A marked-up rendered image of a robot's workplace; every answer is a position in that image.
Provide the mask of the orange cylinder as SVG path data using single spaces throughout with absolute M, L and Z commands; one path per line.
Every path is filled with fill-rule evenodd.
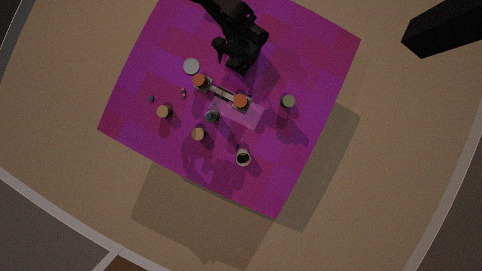
M 242 109 L 242 110 L 247 108 L 249 104 L 247 97 L 243 94 L 236 95 L 233 99 L 233 102 L 238 109 Z
M 204 89 L 208 86 L 208 79 L 203 74 L 196 74 L 193 77 L 193 84 L 200 89 Z

